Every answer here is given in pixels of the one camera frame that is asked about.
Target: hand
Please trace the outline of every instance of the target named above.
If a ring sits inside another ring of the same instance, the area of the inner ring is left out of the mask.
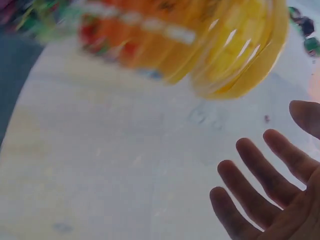
[[[304,131],[320,139],[320,104],[293,101],[290,113]],[[236,165],[225,160],[218,165],[220,176],[246,214],[264,231],[239,213],[222,187],[210,192],[215,214],[232,240],[319,240],[320,163],[275,130],[267,130],[263,138],[290,172],[306,185],[306,190],[287,181],[249,139],[243,138],[236,143],[239,155],[269,198],[280,207],[261,196]]]

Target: colorful object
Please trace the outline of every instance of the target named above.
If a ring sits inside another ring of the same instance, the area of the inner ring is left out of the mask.
[[[310,37],[315,32],[315,24],[312,19],[302,16],[302,13],[296,7],[289,8],[291,23],[297,28],[303,37],[303,47],[306,53],[312,58],[320,57],[320,42],[315,37]]]
[[[11,0],[0,9],[0,25],[42,43],[69,36],[67,19],[70,0]]]
[[[88,0],[83,49],[206,99],[246,94],[285,43],[285,0]]]

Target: white table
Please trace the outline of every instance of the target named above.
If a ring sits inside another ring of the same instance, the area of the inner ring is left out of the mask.
[[[224,240],[209,200],[219,161],[244,168],[249,137],[293,179],[262,140],[276,128],[313,156],[318,142],[290,118],[308,99],[312,63],[301,39],[246,97],[205,102],[68,50],[43,52],[23,88],[0,154],[0,240]],[[265,123],[265,115],[270,122]]]

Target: yellow bottle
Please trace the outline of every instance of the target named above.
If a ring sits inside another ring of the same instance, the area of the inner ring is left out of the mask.
[[[95,50],[105,43],[102,55],[168,84],[190,73],[194,92],[206,99],[237,98],[262,81],[289,25],[285,0],[92,2],[101,4],[100,21],[82,34]]]

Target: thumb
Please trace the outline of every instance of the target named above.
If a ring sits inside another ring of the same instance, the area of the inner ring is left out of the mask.
[[[294,100],[289,105],[291,117],[308,134],[320,139],[320,104]]]

